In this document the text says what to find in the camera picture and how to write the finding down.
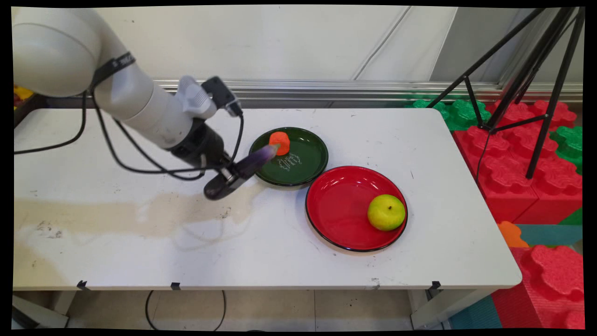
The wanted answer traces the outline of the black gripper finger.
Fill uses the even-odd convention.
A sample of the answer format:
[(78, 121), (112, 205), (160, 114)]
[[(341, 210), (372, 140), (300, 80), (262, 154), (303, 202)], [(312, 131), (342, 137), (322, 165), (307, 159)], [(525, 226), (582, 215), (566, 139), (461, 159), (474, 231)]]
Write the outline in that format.
[(219, 174), (237, 174), (237, 162), (230, 156), (222, 155), (215, 170)]
[(222, 176), (225, 179), (225, 185), (229, 189), (238, 189), (247, 181), (247, 177), (232, 169), (222, 170)]

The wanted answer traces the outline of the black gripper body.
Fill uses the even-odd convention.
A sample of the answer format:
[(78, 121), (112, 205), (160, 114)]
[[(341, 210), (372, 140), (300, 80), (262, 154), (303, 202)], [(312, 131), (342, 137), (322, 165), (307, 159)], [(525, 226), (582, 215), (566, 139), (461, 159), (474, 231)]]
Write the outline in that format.
[(169, 151), (194, 168), (217, 167), (222, 155), (230, 156), (224, 150), (222, 137), (202, 119), (193, 119), (184, 140)]

